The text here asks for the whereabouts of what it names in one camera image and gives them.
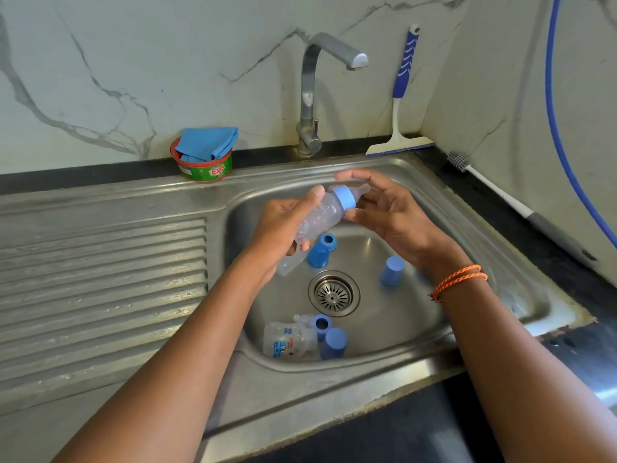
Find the marble wall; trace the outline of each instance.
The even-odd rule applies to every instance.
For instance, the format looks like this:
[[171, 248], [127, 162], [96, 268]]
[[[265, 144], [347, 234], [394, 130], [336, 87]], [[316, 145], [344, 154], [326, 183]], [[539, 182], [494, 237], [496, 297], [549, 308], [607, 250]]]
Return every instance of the marble wall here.
[[326, 31], [324, 141], [387, 134], [408, 25], [422, 35], [401, 128], [417, 131], [469, 0], [0, 0], [0, 173], [168, 155], [189, 126], [238, 126], [237, 149], [297, 142], [300, 62]]
[[[563, 172], [546, 116], [552, 0], [469, 0], [422, 131], [574, 236], [617, 285], [617, 250]], [[617, 231], [617, 0], [561, 0], [553, 102], [582, 187]]]

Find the stainless steel sink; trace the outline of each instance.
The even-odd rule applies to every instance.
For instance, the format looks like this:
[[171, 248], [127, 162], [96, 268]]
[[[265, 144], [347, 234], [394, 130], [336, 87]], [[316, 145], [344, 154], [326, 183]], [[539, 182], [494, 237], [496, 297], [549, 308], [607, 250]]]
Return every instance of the stainless steel sink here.
[[[102, 404], [247, 246], [264, 201], [300, 196], [361, 166], [409, 189], [532, 334], [592, 321], [409, 153], [236, 170], [205, 186], [171, 177], [10, 195], [0, 198], [0, 419], [27, 420], [32, 435], [44, 434], [47, 406], [62, 420], [75, 400]], [[360, 226], [342, 223], [333, 233], [338, 248], [327, 268], [275, 275], [255, 300], [198, 460], [262, 451], [462, 370], [427, 280], [408, 265], [399, 287], [384, 287], [378, 277], [391, 249]], [[264, 325], [327, 311], [312, 299], [321, 288], [339, 296], [331, 313], [349, 337], [345, 357], [264, 356]]]

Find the faucet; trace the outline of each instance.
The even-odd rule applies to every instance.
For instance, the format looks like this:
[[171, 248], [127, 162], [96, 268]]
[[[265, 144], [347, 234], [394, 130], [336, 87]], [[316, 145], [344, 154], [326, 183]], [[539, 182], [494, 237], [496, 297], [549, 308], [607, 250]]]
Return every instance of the faucet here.
[[321, 149], [321, 139], [317, 136], [319, 121], [313, 116], [315, 102], [315, 70], [321, 49], [347, 65], [349, 71], [368, 66], [368, 57], [345, 42], [320, 32], [308, 41], [302, 59], [302, 85], [300, 87], [300, 121], [296, 125], [301, 157], [311, 157]]

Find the blue hose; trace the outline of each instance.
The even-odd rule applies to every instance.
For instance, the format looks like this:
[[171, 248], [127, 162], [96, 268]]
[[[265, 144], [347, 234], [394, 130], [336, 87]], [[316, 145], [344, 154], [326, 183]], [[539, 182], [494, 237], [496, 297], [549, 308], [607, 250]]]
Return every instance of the blue hose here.
[[608, 237], [608, 240], [611, 241], [615, 249], [617, 249], [617, 236], [609, 227], [609, 225], [606, 224], [606, 221], [602, 218], [600, 213], [598, 213], [598, 210], [594, 207], [591, 200], [583, 191], [581, 184], [579, 184], [579, 181], [576, 178], [574, 171], [572, 171], [572, 168], [570, 167], [566, 152], [564, 151], [563, 144], [561, 143], [561, 138], [559, 137], [559, 130], [557, 129], [555, 109], [553, 108], [552, 76], [553, 46], [555, 44], [555, 30], [557, 29], [557, 15], [559, 13], [560, 1], [561, 0], [553, 0], [553, 8], [550, 13], [549, 38], [546, 45], [546, 65], [544, 69], [544, 92], [546, 95], [546, 113], [549, 117], [550, 134], [553, 137], [553, 142], [555, 143], [555, 150], [557, 151], [557, 155], [559, 156], [559, 162], [561, 162], [561, 166], [566, 173], [570, 185], [572, 186], [579, 200], [581, 200], [581, 202], [583, 203], [591, 217], [594, 219], [598, 227], [602, 230], [602, 232], [606, 234], [606, 237]]

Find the gray brush grip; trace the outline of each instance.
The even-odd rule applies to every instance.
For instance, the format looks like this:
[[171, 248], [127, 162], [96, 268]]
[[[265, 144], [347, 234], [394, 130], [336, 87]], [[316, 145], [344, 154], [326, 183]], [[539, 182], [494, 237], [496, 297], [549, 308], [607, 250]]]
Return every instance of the gray brush grip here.
[[546, 237], [559, 245], [559, 247], [583, 265], [588, 268], [594, 268], [597, 266], [597, 258], [586, 251], [582, 245], [574, 239], [574, 237], [567, 235], [541, 214], [533, 213], [527, 218], [527, 220], [536, 228], [536, 230], [546, 235]]

